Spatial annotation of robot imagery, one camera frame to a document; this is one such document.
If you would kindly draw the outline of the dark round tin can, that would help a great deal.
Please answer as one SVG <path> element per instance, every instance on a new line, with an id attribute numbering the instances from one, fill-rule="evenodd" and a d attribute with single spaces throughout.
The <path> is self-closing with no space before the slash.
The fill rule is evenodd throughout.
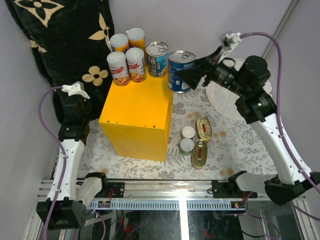
<path id="1" fill-rule="evenodd" d="M 171 91 L 182 94 L 191 88 L 179 76 L 178 72 L 195 66 L 196 56 L 187 50 L 173 51 L 168 55 L 168 87 Z"/>

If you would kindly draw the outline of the blue round tin can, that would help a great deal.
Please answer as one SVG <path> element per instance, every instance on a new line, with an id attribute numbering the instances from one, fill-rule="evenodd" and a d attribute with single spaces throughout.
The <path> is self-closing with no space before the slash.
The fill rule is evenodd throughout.
<path id="1" fill-rule="evenodd" d="M 168 73 L 169 47 L 162 41 L 153 41 L 146 47 L 148 72 L 151 76 L 160 78 Z"/>

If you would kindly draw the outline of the red white lidded can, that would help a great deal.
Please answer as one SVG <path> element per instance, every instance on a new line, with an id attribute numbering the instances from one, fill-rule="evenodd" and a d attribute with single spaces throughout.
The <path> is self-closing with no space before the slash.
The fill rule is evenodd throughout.
<path id="1" fill-rule="evenodd" d="M 120 87 L 128 85 L 131 79 L 125 54 L 121 51 L 114 51 L 108 54 L 106 60 L 114 83 Z"/>

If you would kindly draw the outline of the orange lidded front can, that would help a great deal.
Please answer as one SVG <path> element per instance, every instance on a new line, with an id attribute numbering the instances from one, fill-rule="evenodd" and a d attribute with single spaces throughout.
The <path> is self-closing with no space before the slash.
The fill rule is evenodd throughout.
<path id="1" fill-rule="evenodd" d="M 147 54 L 146 54 L 146 42 L 145 42 L 145 32 L 141 28 L 135 27 L 131 28 L 126 32 L 129 45 L 131 47 L 136 47 L 142 49 L 144 52 L 144 65 L 147 64 Z"/>

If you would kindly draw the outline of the black floral plush pillow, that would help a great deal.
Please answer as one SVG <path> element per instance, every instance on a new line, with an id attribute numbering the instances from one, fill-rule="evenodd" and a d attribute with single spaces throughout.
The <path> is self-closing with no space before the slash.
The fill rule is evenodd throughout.
<path id="1" fill-rule="evenodd" d="M 107 63 L 115 33 L 107 0 L 8 0 L 28 38 L 40 74 L 53 87 L 81 82 L 91 119 L 100 117 L 112 76 Z"/>

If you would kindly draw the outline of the orange blue lidded can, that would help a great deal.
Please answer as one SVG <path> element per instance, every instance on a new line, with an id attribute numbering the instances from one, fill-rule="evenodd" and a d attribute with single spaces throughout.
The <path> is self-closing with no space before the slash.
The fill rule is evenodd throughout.
<path id="1" fill-rule="evenodd" d="M 109 40 L 109 44 L 112 52 L 125 53 L 130 48 L 128 37 L 122 33 L 113 35 Z"/>

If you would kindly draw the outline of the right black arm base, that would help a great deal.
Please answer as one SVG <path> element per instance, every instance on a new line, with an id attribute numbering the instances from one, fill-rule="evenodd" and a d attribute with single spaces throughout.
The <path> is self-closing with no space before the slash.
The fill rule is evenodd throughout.
<path id="1" fill-rule="evenodd" d="M 249 191 L 240 190 L 236 183 L 236 177 L 240 175 L 234 174 L 228 180 L 212 180 L 211 188 L 207 190 L 208 194 L 212 194 L 215 199 L 235 199 L 248 197 Z"/>

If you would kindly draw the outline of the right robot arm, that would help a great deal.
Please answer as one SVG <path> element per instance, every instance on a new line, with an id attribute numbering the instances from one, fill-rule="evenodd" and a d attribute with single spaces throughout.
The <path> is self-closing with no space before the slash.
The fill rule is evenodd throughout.
<path id="1" fill-rule="evenodd" d="M 235 94 L 237 111 L 257 133 L 273 161 L 277 171 L 274 175 L 240 171 L 231 176 L 229 194 L 237 198 L 245 192 L 261 193 L 274 204 L 285 205 L 319 185 L 320 174 L 305 164 L 285 128 L 277 122 L 277 106 L 264 90 L 271 75 L 267 62 L 251 55 L 240 69 L 235 69 L 224 64 L 221 51 L 222 47 L 218 47 L 214 53 L 197 59 L 195 67 L 180 70 L 177 75 L 193 90 L 204 78 L 204 87 L 214 82 Z"/>

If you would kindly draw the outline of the white crumpled cloth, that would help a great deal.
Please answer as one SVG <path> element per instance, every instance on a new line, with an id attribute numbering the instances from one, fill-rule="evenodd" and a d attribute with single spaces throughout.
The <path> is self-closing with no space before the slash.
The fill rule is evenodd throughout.
<path id="1" fill-rule="evenodd" d="M 236 70 L 239 70 L 244 62 L 245 59 L 243 58 L 235 58 L 235 63 L 232 60 L 225 60 L 223 63 L 228 67 L 235 67 Z M 266 81 L 263 89 L 272 96 L 272 85 L 269 80 Z M 219 114 L 232 119 L 245 121 L 235 105 L 239 98 L 235 93 L 225 89 L 213 81 L 205 87 L 205 92 L 210 105 Z"/>

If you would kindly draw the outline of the gold oval tin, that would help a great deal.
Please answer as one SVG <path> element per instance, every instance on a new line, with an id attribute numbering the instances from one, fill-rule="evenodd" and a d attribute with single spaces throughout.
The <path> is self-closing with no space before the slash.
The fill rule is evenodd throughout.
<path id="1" fill-rule="evenodd" d="M 203 140 L 206 143 L 211 140 L 213 132 L 210 121 L 206 116 L 202 115 L 197 118 L 196 131 L 199 139 Z"/>
<path id="2" fill-rule="evenodd" d="M 196 170 L 201 170 L 207 163 L 208 146 L 202 139 L 198 139 L 191 153 L 191 165 Z"/>

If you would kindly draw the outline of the yellow wooden shelf box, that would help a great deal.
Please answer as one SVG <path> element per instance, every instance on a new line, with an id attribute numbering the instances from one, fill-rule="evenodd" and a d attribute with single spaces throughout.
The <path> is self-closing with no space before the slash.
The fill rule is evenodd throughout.
<path id="1" fill-rule="evenodd" d="M 173 112 L 168 76 L 141 83 L 112 83 L 99 124 L 117 155 L 164 162 Z"/>

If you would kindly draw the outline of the brown can white lid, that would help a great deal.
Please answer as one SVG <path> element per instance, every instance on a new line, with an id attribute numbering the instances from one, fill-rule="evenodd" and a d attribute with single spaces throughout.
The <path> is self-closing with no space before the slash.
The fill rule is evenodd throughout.
<path id="1" fill-rule="evenodd" d="M 194 139 L 196 135 L 196 131 L 192 126 L 185 126 L 182 130 L 181 130 L 181 138 L 182 139 Z"/>

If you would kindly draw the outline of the grey lidded small can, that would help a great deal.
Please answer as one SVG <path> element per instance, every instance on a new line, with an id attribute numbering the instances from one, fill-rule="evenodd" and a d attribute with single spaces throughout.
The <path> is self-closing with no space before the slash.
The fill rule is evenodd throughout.
<path id="1" fill-rule="evenodd" d="M 194 146 L 195 144 L 193 140 L 190 138 L 183 138 L 179 143 L 180 152 L 185 156 L 191 154 L 192 150 L 194 149 Z"/>

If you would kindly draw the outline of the lower gold oval tin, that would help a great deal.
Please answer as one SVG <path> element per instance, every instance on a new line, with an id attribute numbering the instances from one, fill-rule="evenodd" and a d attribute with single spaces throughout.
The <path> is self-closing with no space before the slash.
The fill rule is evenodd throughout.
<path id="1" fill-rule="evenodd" d="M 207 163 L 208 146 L 202 139 L 198 139 L 191 153 L 191 165 L 196 170 L 201 170 Z"/>

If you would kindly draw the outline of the aluminium frame rail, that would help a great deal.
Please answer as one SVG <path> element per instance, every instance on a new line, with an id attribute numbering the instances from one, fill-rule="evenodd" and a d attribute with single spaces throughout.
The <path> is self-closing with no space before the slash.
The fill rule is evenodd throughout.
<path id="1" fill-rule="evenodd" d="M 79 188 L 83 180 L 77 180 Z M 141 180 L 109 179 L 109 182 L 125 183 L 124 197 L 109 200 L 97 195 L 90 202 L 89 210 L 180 210 L 244 212 L 242 198 L 214 198 L 207 190 L 211 180 Z M 38 199 L 43 202 L 53 181 L 43 180 Z"/>

